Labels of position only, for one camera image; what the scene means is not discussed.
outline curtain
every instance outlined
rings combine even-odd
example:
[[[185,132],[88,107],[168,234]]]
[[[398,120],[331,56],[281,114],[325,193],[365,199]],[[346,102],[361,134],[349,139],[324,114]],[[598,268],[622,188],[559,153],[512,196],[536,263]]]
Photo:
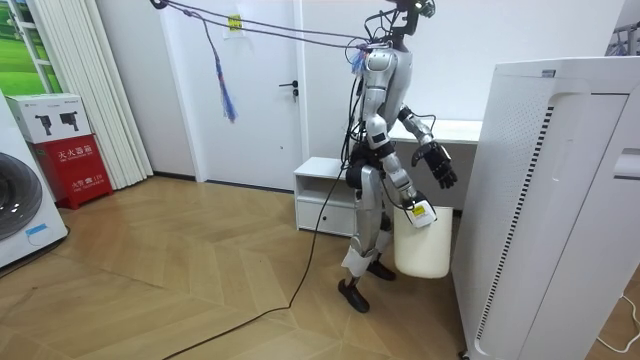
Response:
[[[28,0],[62,90],[80,95],[114,189],[152,175],[95,0]]]

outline robot leg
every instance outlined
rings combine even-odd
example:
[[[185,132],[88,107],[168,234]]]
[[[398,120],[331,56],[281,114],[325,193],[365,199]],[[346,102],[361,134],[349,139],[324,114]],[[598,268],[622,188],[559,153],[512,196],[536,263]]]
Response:
[[[369,264],[369,267],[367,268],[367,271],[369,271],[373,275],[387,281],[395,280],[396,274],[380,262],[380,257],[391,244],[392,230],[393,225],[391,222],[391,218],[389,217],[389,215],[383,212],[382,222],[380,224],[380,233],[378,235],[378,239],[376,240],[377,255],[374,257],[374,260]]]
[[[359,171],[359,186],[356,188],[356,221],[358,229],[351,238],[342,267],[347,268],[347,278],[340,281],[338,290],[357,311],[369,311],[369,303],[360,294],[356,285],[367,271],[371,261],[377,257],[376,242],[382,222],[382,192],[380,173],[371,166],[363,166]]]

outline air purifier vent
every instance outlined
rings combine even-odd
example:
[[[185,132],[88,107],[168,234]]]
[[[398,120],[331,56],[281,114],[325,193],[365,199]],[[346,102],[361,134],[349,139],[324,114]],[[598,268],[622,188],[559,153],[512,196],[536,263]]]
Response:
[[[482,338],[482,333],[484,332],[484,328],[487,324],[487,319],[489,318],[489,312],[491,311],[491,305],[493,303],[493,299],[495,298],[496,291],[498,289],[498,283],[500,282],[500,278],[502,277],[502,272],[504,270],[505,261],[507,260],[507,256],[509,255],[509,249],[511,248],[511,242],[513,241],[513,235],[515,233],[516,227],[518,225],[518,220],[520,219],[520,212],[522,211],[522,207],[524,206],[524,201],[527,197],[527,192],[529,191],[529,185],[531,184],[531,178],[533,178],[533,173],[536,168],[536,164],[538,163],[538,157],[540,156],[540,151],[542,150],[542,144],[544,143],[544,139],[547,135],[547,129],[549,128],[549,123],[551,122],[551,116],[553,115],[553,107],[548,107],[547,112],[545,114],[544,121],[542,123],[542,127],[540,129],[540,134],[538,136],[538,141],[536,142],[536,146],[534,148],[533,155],[531,156],[531,161],[529,163],[529,168],[527,169],[527,174],[524,179],[524,183],[522,184],[522,189],[520,191],[520,196],[518,197],[518,203],[513,213],[513,217],[511,219],[511,224],[509,225],[509,231],[507,232],[506,241],[504,247],[502,249],[502,253],[500,254],[500,261],[498,262],[498,269],[496,270],[493,282],[491,283],[491,289],[489,290],[489,296],[487,298],[487,302],[485,303],[484,310],[482,311],[482,319],[480,321],[480,326],[478,328],[478,333],[476,335],[476,339],[480,340]]]

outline washing machine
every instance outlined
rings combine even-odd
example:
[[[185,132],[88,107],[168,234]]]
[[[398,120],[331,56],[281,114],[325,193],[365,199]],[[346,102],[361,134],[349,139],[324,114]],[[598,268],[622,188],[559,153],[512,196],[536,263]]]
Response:
[[[65,236],[51,193],[0,92],[0,268]]]

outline red fire extinguisher box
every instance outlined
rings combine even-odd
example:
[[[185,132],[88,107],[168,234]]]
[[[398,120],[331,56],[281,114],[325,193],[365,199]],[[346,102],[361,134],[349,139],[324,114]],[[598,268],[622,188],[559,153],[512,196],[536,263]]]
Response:
[[[93,135],[32,145],[51,191],[61,207],[113,194]]]

